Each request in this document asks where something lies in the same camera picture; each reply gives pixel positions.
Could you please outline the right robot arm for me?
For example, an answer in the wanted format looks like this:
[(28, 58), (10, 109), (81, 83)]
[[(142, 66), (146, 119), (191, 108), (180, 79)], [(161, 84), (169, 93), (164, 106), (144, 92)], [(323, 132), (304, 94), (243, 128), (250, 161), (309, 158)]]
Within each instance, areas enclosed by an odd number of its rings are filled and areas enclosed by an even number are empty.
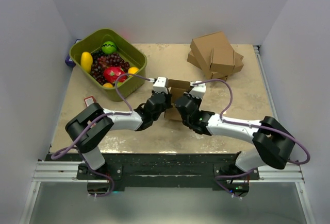
[(221, 117), (219, 114), (199, 109), (201, 100), (184, 94), (175, 102), (183, 124), (197, 134), (232, 137), (255, 147), (241, 152), (229, 168), (231, 176), (242, 179), (249, 170), (268, 165), (284, 169), (294, 147), (291, 134), (273, 117), (263, 120), (242, 120)]

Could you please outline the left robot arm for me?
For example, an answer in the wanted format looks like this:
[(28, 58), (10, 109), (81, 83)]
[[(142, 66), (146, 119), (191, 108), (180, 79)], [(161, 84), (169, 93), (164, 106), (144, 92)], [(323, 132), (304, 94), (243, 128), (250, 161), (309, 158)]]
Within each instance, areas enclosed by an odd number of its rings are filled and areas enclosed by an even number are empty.
[(94, 103), (69, 121), (65, 130), (73, 141), (78, 140), (76, 147), (89, 165), (89, 174), (96, 179), (106, 175), (107, 166), (98, 145), (109, 131), (149, 128), (161, 113), (172, 108), (171, 97), (170, 93), (152, 91), (151, 97), (131, 112), (113, 112)]

